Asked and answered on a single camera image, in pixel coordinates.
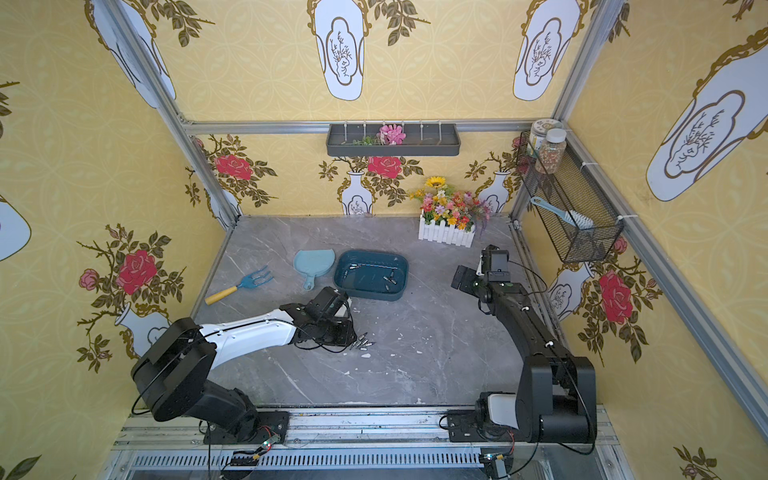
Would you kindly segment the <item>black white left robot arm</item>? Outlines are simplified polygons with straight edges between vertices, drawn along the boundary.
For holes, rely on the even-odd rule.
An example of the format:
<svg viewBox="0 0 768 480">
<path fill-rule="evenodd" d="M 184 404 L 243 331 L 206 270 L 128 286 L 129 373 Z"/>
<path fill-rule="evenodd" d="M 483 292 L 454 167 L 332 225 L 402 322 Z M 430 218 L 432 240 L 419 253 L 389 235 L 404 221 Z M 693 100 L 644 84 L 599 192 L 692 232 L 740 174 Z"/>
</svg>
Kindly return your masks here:
<svg viewBox="0 0 768 480">
<path fill-rule="evenodd" d="M 259 412 L 242 390 L 211 381 L 211 371 L 260 350 L 305 342 L 342 353 L 357 339 L 348 295 L 325 287 L 306 304 L 285 304 L 239 321 L 198 324 L 182 318 L 137 361 L 131 378 L 139 402 L 157 422 L 195 418 L 208 425 L 208 444 L 281 443 L 288 412 Z"/>
</svg>

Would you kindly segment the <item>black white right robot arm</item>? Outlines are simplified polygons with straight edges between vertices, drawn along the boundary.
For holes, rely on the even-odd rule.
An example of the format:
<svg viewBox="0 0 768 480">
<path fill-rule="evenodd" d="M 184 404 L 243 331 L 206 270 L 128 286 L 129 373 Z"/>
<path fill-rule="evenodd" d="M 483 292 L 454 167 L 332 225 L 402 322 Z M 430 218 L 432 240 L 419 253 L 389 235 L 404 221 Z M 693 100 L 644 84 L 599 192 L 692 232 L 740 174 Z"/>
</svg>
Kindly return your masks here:
<svg viewBox="0 0 768 480">
<path fill-rule="evenodd" d="M 597 438 L 596 374 L 573 355 L 536 314 L 531 293 L 511 279 L 509 252 L 482 250 L 479 267 L 460 265 L 451 287 L 477 300 L 478 309 L 507 331 L 523 361 L 517 391 L 483 392 L 472 414 L 450 414 L 453 442 L 501 441 L 592 444 Z"/>
</svg>

